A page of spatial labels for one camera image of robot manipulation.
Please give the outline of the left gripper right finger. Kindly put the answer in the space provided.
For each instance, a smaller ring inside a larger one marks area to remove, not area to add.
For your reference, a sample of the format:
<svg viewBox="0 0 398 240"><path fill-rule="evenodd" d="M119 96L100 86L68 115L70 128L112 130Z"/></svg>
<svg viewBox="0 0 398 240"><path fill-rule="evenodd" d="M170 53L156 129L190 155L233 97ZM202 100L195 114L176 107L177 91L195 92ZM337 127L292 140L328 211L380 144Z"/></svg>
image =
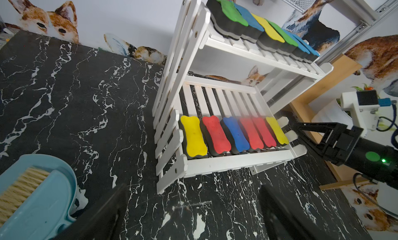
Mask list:
<svg viewBox="0 0 398 240"><path fill-rule="evenodd" d="M259 202L270 240L322 240L323 232L302 211L266 185L259 191Z"/></svg>

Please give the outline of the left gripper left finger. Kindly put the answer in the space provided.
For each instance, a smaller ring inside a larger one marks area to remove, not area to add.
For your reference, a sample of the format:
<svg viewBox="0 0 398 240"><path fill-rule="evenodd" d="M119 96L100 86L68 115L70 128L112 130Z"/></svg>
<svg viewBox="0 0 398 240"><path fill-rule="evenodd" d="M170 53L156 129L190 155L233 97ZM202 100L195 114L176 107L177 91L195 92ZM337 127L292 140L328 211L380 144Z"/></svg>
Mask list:
<svg viewBox="0 0 398 240"><path fill-rule="evenodd" d="M126 210L127 185L119 184L54 239L118 240Z"/></svg>

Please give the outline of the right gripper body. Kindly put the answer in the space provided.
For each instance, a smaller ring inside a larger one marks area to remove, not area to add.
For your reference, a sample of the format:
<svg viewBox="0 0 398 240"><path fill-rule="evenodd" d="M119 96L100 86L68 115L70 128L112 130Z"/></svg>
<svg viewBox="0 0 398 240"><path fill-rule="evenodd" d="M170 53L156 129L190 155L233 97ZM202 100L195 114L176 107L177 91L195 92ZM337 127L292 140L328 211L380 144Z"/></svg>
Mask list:
<svg viewBox="0 0 398 240"><path fill-rule="evenodd" d="M364 129L347 129L342 123L322 123L324 136L320 143L320 156L334 165L344 164L351 155Z"/></svg>

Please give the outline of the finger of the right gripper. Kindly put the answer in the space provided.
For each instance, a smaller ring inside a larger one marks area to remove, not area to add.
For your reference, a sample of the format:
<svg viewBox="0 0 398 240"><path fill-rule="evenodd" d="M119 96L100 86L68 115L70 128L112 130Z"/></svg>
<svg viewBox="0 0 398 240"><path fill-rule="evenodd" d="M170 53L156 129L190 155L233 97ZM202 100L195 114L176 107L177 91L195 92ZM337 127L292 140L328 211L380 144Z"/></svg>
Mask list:
<svg viewBox="0 0 398 240"><path fill-rule="evenodd" d="M308 123L308 122L297 122L293 124L293 129L297 133L303 133L304 131L323 133L323 136L334 136L344 132L347 128L346 124L337 122L323 122L323 123Z"/></svg>
<svg viewBox="0 0 398 240"><path fill-rule="evenodd" d="M304 145L314 152L319 158L327 159L328 157L325 155L328 144L326 143L326 136L318 137L319 142L313 141L310 137L308 137L303 132L297 133L299 140L304 143Z"/></svg>

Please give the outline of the white wooden shelf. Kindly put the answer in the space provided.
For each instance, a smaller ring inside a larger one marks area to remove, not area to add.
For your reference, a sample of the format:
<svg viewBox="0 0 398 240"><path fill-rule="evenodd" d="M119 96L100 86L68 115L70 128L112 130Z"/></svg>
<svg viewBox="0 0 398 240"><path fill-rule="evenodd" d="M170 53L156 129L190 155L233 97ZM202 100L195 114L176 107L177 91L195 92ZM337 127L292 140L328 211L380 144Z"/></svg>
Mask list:
<svg viewBox="0 0 398 240"><path fill-rule="evenodd" d="M245 86L188 74L199 49L205 46L262 62L272 68L256 86ZM187 156L183 143L186 135L179 127L180 118L216 116L274 117L299 95L333 70L330 63L317 65L270 53L244 40L222 38L210 20L210 11L202 0L183 0L166 61L161 84L153 105L154 142L157 159L157 193L161 194L181 178L207 175L248 167L252 174L303 156L303 145L256 150L220 157L210 154Z"/></svg>

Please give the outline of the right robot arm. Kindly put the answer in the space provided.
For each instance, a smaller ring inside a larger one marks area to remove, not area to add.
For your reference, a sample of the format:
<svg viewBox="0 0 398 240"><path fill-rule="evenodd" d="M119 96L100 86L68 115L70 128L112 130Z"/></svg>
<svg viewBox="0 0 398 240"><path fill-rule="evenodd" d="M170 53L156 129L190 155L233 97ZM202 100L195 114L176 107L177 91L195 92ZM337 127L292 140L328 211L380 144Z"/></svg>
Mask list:
<svg viewBox="0 0 398 240"><path fill-rule="evenodd" d="M378 182L398 188L398 151L361 137L364 129L342 123L302 123L294 132L319 158L346 165Z"/></svg>

